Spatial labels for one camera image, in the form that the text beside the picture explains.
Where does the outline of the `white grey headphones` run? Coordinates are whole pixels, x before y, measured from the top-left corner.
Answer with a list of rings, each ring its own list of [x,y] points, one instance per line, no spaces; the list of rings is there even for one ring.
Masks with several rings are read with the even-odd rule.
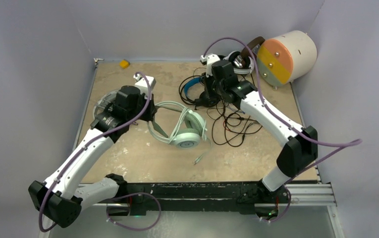
[[[102,112],[109,103],[112,103],[116,99],[116,94],[118,90],[113,90],[111,92],[103,95],[94,105],[93,107],[93,119]]]

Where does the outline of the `mint green headphones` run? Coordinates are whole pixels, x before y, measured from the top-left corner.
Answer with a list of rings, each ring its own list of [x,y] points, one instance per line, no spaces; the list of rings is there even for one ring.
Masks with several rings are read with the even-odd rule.
[[[209,141],[207,122],[199,113],[175,101],[159,102],[155,107],[178,112],[180,115],[171,134],[167,134],[154,120],[147,123],[148,131],[154,139],[180,149],[194,148],[201,141]]]

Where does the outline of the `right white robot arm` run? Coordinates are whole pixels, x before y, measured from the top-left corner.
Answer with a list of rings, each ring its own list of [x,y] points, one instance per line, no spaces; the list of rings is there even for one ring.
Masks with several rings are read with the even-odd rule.
[[[303,172],[318,156],[317,145],[308,141],[317,138],[317,131],[290,120],[259,94],[259,89],[247,80],[240,81],[232,64],[216,55],[201,58],[206,66],[207,88],[227,103],[242,110],[263,126],[279,142],[282,150],[276,166],[261,179],[258,197],[269,202],[277,190]]]

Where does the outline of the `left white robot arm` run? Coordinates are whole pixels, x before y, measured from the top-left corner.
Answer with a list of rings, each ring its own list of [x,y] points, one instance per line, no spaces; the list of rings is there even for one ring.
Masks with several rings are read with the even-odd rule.
[[[152,86],[123,86],[106,95],[104,109],[95,116],[82,142],[44,182],[34,181],[28,191],[39,211],[39,228],[48,232],[56,225],[70,226],[81,211],[106,199],[115,203],[131,194],[123,176],[106,175],[101,181],[79,187],[94,163],[138,119],[151,121],[156,109]]]

